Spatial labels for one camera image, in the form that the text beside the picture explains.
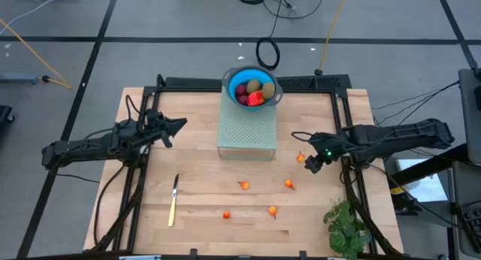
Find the green artificial leafy plant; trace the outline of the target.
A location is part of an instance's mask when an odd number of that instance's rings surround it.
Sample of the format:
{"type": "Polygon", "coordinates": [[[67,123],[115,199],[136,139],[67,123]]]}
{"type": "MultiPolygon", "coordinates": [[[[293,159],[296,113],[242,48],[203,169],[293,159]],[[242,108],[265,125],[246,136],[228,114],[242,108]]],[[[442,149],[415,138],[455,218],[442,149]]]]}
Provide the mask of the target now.
{"type": "Polygon", "coordinates": [[[371,241],[371,233],[365,223],[351,214],[348,201],[333,202],[333,207],[323,216],[329,232],[330,248],[346,260],[358,260],[371,241]]]}

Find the red yellow toy mango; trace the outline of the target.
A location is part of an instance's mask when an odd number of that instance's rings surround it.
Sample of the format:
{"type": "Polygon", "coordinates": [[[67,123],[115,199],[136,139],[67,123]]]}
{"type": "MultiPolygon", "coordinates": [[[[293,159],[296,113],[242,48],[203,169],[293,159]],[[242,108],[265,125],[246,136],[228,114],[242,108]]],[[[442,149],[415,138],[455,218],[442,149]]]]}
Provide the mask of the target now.
{"type": "Polygon", "coordinates": [[[249,107],[258,107],[265,103],[262,91],[255,91],[247,96],[247,105],[249,107]]]}

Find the blue collapsible bowl grey rim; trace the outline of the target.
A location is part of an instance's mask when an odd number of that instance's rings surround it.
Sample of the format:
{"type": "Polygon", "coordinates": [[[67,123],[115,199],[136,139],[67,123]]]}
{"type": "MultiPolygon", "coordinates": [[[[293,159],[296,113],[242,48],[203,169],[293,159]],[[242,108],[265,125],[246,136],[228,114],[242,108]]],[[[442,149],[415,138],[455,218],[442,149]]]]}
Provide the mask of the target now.
{"type": "Polygon", "coordinates": [[[276,77],[268,70],[254,65],[228,69],[222,78],[222,86],[225,88],[227,96],[238,107],[249,111],[258,111],[265,107],[275,107],[283,98],[283,88],[278,83],[276,77]],[[264,104],[255,107],[241,104],[235,96],[235,89],[239,84],[247,83],[251,79],[257,79],[262,84],[274,84],[274,97],[269,98],[264,104]]]}

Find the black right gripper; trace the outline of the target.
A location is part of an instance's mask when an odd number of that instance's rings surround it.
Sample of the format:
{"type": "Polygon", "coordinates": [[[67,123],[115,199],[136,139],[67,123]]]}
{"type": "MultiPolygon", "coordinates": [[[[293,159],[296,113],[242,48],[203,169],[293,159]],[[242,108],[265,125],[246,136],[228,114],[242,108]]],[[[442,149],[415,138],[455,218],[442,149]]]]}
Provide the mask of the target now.
{"type": "Polygon", "coordinates": [[[304,162],[304,167],[313,174],[319,172],[324,164],[330,165],[352,149],[352,144],[342,135],[314,134],[307,142],[317,152],[304,162]]]}

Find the pale green perforated metal shelf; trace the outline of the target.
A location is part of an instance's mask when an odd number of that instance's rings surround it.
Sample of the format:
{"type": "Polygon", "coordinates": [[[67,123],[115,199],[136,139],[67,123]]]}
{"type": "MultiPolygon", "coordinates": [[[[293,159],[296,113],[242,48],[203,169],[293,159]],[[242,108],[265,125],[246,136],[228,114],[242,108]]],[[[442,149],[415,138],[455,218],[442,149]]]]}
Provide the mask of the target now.
{"type": "Polygon", "coordinates": [[[222,89],[216,147],[221,159],[273,160],[277,151],[277,109],[245,110],[222,89]]]}

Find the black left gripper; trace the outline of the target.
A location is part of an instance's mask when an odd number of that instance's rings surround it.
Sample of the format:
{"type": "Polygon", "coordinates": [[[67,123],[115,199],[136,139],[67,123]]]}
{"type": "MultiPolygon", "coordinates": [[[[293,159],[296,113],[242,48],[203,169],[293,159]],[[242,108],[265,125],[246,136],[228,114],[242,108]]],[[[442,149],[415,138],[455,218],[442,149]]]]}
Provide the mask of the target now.
{"type": "Polygon", "coordinates": [[[153,144],[161,140],[167,148],[173,147],[169,140],[170,136],[174,137],[187,123],[187,118],[169,119],[154,109],[147,110],[145,117],[147,121],[143,130],[145,141],[153,144]]]}

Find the black support beam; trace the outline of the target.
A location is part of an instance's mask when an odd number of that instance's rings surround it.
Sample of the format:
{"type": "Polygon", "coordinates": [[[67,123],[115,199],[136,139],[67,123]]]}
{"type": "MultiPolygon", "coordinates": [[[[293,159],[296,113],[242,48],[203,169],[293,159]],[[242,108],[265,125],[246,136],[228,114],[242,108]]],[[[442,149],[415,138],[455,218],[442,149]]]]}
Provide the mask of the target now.
{"type": "Polygon", "coordinates": [[[403,186],[408,183],[412,183],[417,180],[421,180],[432,174],[437,174],[447,168],[452,167],[453,162],[463,162],[466,164],[472,163],[468,156],[467,144],[461,144],[450,150],[447,150],[440,155],[430,154],[430,158],[411,166],[405,170],[402,170],[396,174],[392,175],[393,181],[390,182],[390,187],[395,187],[395,182],[397,186],[403,186]]]}

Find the grey cabinet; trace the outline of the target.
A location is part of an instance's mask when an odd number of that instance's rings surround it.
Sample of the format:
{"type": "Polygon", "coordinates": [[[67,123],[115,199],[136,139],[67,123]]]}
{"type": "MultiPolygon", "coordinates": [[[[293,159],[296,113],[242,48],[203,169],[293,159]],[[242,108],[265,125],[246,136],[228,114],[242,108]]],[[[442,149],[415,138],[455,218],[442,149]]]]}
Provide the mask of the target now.
{"type": "Polygon", "coordinates": [[[458,71],[469,159],[481,165],[481,80],[471,69],[458,71]]]}

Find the grey floor bar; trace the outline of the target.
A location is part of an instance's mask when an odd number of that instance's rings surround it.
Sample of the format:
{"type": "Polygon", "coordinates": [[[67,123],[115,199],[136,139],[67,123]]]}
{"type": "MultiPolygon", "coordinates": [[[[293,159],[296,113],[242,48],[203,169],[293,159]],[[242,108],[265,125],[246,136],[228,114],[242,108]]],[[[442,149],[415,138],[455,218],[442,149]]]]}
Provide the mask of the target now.
{"type": "Polygon", "coordinates": [[[36,74],[0,73],[0,82],[36,84],[38,83],[38,76],[36,74]]]}

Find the black floor object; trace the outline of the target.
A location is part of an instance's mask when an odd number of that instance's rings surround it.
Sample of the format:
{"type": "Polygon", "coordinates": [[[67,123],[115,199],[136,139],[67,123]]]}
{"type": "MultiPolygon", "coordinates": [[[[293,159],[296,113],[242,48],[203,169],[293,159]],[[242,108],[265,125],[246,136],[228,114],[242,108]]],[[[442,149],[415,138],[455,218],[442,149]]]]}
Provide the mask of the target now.
{"type": "Polygon", "coordinates": [[[15,116],[12,114],[12,107],[7,105],[0,105],[0,126],[7,122],[13,122],[15,116]]]}

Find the grey keypad device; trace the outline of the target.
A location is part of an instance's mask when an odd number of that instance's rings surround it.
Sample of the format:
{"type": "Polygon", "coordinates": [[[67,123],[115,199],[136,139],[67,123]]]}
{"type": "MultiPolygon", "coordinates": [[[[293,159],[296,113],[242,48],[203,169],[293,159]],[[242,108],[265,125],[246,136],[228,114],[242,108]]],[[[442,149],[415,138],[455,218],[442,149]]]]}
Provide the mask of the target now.
{"type": "Polygon", "coordinates": [[[452,164],[454,211],[460,228],[458,248],[464,255],[481,260],[481,166],[452,164]]]}

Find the white sheet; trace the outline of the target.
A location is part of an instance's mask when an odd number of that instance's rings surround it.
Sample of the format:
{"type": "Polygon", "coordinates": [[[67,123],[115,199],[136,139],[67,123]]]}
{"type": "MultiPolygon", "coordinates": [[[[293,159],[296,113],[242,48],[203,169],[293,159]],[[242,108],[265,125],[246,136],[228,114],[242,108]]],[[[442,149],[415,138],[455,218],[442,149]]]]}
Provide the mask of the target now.
{"type": "MultiPolygon", "coordinates": [[[[403,171],[414,165],[426,161],[426,159],[396,159],[395,163],[399,171],[403,171]]],[[[446,193],[438,174],[433,174],[404,185],[404,188],[419,202],[448,201],[446,193]]]]}

